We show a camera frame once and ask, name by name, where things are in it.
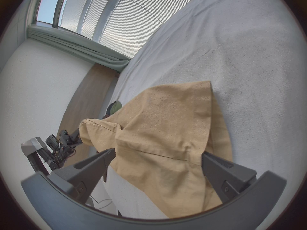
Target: tan garment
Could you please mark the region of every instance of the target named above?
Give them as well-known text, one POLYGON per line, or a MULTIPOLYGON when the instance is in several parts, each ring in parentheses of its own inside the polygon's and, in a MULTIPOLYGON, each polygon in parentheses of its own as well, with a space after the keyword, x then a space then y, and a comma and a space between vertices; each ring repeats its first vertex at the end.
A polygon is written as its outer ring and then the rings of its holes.
POLYGON ((79 130, 82 141, 98 151, 115 148, 110 166, 167 217, 221 204, 201 167, 205 149, 232 160, 210 81, 149 88, 106 119, 83 120, 79 130))

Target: bed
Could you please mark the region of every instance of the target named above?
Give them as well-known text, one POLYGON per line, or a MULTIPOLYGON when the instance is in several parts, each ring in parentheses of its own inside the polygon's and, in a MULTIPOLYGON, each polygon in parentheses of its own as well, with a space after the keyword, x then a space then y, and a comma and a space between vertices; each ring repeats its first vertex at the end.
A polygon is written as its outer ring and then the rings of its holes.
MULTIPOLYGON (((307 44, 280 0, 192 0, 164 23, 120 74, 110 102, 151 86, 211 80, 233 161, 287 179, 267 228, 307 171, 307 44)), ((166 216, 111 167, 105 188, 125 217, 166 216)))

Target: white wall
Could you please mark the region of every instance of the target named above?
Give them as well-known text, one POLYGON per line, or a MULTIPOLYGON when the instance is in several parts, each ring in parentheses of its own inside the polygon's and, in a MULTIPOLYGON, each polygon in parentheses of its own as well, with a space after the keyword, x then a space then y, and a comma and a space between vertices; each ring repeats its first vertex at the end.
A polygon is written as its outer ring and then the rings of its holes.
POLYGON ((0 171, 9 190, 41 229, 50 229, 26 197, 21 180, 34 174, 21 143, 56 135, 88 63, 35 40, 24 41, 0 73, 0 171))

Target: wooden floor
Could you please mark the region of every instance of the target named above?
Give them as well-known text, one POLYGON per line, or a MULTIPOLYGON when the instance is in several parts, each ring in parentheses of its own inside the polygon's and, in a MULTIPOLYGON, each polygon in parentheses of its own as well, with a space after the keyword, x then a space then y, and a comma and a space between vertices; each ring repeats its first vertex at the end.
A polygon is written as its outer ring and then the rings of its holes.
MULTIPOLYGON (((85 118, 98 118, 102 103, 115 75, 115 70, 98 63, 94 64, 71 98, 59 126, 58 134, 63 129, 66 129, 69 134, 73 133, 85 118)), ((81 144, 76 147, 76 152, 75 155, 67 159, 64 166, 86 159, 89 154, 89 146, 81 144)))

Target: green object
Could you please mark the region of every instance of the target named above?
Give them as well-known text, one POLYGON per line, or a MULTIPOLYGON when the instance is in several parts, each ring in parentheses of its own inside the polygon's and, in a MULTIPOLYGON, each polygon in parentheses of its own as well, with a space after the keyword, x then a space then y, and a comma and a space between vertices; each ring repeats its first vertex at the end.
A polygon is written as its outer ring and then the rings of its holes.
POLYGON ((118 72, 121 72, 131 60, 130 57, 113 49, 63 29, 30 25, 27 28, 27 36, 118 72))
POLYGON ((122 104, 120 102, 115 102, 111 107, 111 111, 110 111, 111 115, 116 113, 121 108, 122 108, 122 104))

